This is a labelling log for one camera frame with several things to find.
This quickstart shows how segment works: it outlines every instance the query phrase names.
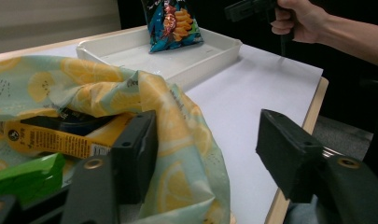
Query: snack bag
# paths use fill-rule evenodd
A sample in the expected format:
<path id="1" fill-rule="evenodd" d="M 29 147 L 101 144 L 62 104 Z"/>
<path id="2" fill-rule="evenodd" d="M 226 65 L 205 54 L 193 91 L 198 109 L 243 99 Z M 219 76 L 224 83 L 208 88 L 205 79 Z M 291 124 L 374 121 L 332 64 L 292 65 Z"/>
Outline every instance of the snack bag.
<path id="1" fill-rule="evenodd" d="M 203 42 L 187 0 L 142 0 L 150 34 L 150 53 Z"/>

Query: lemon print bag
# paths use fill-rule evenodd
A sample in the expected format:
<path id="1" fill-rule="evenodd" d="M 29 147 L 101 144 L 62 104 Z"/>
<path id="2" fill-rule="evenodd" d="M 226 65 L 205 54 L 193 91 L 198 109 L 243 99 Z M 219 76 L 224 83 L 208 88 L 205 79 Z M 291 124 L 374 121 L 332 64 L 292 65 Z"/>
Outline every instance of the lemon print bag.
<path id="1" fill-rule="evenodd" d="M 57 56 L 0 62 L 0 121 L 58 116 L 63 108 L 95 117 L 155 110 L 156 168 L 132 223 L 230 223 L 230 183 L 201 109 L 175 84 L 144 71 Z M 0 135 L 0 170 L 32 160 Z"/>

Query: wall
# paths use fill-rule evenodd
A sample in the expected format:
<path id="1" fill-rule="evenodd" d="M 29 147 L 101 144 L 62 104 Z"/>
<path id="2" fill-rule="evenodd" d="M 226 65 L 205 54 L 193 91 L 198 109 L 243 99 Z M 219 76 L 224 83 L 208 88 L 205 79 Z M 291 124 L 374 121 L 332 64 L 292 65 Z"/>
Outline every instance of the wall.
<path id="1" fill-rule="evenodd" d="M 117 30 L 117 0 L 0 0 L 0 53 Z"/>

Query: white table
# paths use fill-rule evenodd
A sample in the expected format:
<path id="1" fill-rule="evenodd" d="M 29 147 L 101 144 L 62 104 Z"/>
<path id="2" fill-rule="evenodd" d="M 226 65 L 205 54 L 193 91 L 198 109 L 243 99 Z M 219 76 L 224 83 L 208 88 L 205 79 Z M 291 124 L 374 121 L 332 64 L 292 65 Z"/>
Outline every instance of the white table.
<path id="1" fill-rule="evenodd" d="M 105 35 L 118 34 L 119 31 Z M 0 54 L 76 57 L 76 45 L 98 35 Z M 239 224 L 281 223 L 287 201 L 256 154 L 262 108 L 285 114 L 311 133 L 328 82 L 322 69 L 242 45 L 235 64 L 187 91 L 221 148 Z"/>

